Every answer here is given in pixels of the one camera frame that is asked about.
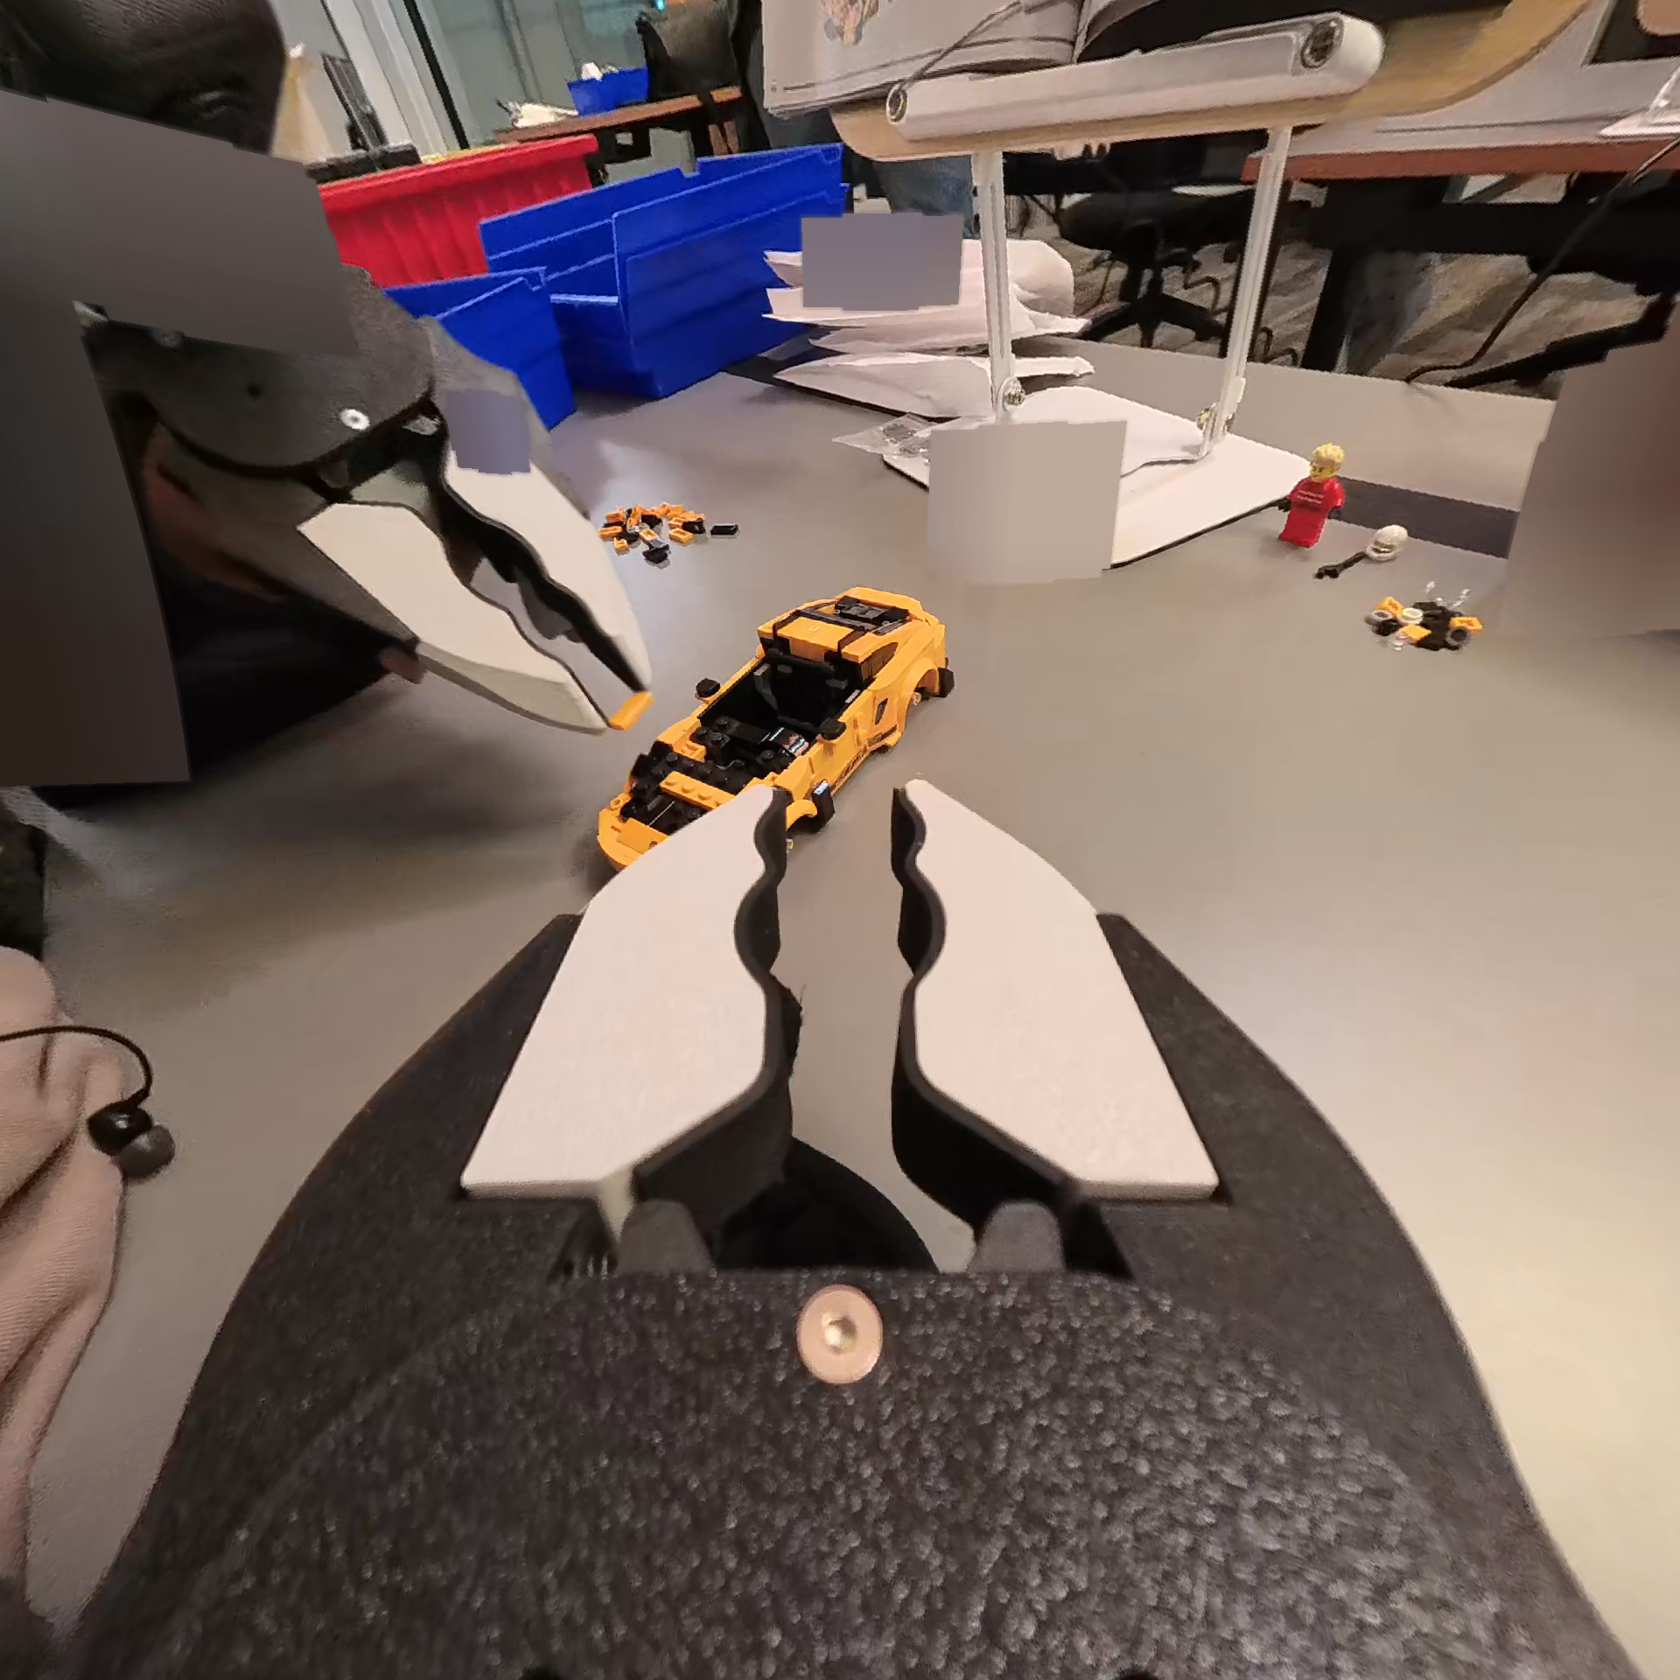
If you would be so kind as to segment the black office chair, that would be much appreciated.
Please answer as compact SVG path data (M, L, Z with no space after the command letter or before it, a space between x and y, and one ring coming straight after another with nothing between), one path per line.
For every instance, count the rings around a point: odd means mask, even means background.
M1167 295L1171 266L1193 269L1210 245L1244 251L1255 188L1123 188L1087 195L1057 211L1065 243L1123 266L1121 303L1093 315L1087 341L1113 341L1137 329L1148 349L1160 325L1193 331L1194 343L1227 346L1228 329L1215 308Z

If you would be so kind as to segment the person's left hand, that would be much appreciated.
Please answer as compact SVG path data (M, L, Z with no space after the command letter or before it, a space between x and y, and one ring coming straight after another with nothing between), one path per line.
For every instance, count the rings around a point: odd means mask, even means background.
M238 535L228 535L170 466L170 442L170 435L153 426L140 449L140 515L148 555L170 595L190 601L203 622L308 628L374 656L387 673L405 682L424 681L424 662L405 641L391 641L294 582L265 573Z

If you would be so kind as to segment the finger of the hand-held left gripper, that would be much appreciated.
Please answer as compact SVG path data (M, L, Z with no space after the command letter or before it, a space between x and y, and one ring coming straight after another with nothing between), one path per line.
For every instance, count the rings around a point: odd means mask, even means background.
M654 665L614 558L565 489L534 461L511 473L467 469L438 449L434 515L457 581L518 636L577 681L640 693Z
M571 669L538 652L504 606L460 582L445 543L414 512L335 503L301 535L403 626L425 671L547 725L608 731Z

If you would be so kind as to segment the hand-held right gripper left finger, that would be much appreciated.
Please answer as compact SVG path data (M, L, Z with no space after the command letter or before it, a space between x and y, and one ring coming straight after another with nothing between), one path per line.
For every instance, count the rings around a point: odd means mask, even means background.
M788 796L771 786L600 888L460 1173L475 1199L645 1203L715 1241L785 1168L803 1011L774 975Z

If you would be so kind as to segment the booklet stand with white base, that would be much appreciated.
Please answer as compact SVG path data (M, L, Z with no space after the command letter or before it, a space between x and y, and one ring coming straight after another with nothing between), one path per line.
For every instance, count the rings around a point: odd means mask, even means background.
M1285 159L1298 129L1344 115L1431 115L1481 93L1537 58L1587 5L1505 2L1377 25L1354 13L1298 13L1198 43L1033 71L948 71L1000 22L1034 11L1004 2L948 32L897 73L883 103L835 115L873 159L968 156L980 206L990 412L933 431L930 568L973 585L1101 578L1277 503L1305 461L1231 435ZM1244 276L1228 316L1217 398L1198 446L1141 455L1137 429L1168 416L1141 402L1073 391L1027 398L1014 375L1004 153L1077 139L1265 132L1247 222Z

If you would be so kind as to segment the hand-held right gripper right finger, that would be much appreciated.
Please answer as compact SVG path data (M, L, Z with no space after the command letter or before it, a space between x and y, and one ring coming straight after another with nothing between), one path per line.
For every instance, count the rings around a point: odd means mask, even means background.
M894 789L893 866L903 1172L944 1206L1210 1199L1213 1153L1087 893L930 779Z

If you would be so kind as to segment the red lego minifigure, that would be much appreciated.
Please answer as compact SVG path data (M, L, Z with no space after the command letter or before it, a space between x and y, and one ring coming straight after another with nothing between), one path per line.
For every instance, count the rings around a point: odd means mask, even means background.
M1285 519L1277 541L1291 548L1314 548L1324 541L1330 519L1345 505L1345 489L1340 483L1344 461L1345 451L1335 442L1314 449L1308 472L1281 503Z

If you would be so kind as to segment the instruction booklet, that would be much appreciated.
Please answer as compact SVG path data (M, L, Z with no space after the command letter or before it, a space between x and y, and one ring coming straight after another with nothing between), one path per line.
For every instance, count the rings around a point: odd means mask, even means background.
M1361 92L1374 13L1321 2L763 2L768 109L883 96L905 135Z

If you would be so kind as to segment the cluster of small lego parts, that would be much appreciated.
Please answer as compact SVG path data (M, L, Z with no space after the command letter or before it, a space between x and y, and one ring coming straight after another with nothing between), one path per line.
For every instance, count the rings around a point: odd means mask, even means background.
M1460 652L1484 633L1484 622L1470 612L1470 588L1454 598L1427 595L1421 601L1377 601L1364 622L1395 648Z

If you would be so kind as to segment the orange lego car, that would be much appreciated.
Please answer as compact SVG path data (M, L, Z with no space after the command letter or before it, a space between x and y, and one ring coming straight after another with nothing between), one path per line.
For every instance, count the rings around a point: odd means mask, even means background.
M795 606L757 631L727 681L664 729L598 818L604 858L627 868L755 786L785 795L785 829L821 831L837 791L893 751L924 701L955 689L944 621L877 588Z

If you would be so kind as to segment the red plastic bin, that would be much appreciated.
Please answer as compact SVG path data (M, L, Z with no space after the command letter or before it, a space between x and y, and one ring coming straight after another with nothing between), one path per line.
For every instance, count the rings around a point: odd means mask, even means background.
M321 186L347 266L378 285L460 279L488 269L481 222L591 188L598 138L478 149Z

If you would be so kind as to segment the blue plastic crate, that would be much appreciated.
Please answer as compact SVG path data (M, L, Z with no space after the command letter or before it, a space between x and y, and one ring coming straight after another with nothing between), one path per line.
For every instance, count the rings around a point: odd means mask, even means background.
M701 308L774 285L768 251L843 199L837 145L704 156L484 219L481 243L494 272L538 266L560 298Z

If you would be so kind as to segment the scattered loose lego bricks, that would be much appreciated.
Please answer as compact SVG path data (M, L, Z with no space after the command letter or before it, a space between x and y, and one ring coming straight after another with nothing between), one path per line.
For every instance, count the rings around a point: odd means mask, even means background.
M598 538L614 555L640 555L651 568L667 568L681 548L708 541L735 541L737 519L711 519L687 503L630 503L611 509Z

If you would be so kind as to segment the person's pale pants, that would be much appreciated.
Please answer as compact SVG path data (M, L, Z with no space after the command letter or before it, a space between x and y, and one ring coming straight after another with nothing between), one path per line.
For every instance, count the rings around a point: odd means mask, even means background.
M121 1168L88 1118L123 1098L103 1041L4 1045L4 1596L23 1605L31 1471L107 1311L121 1235Z

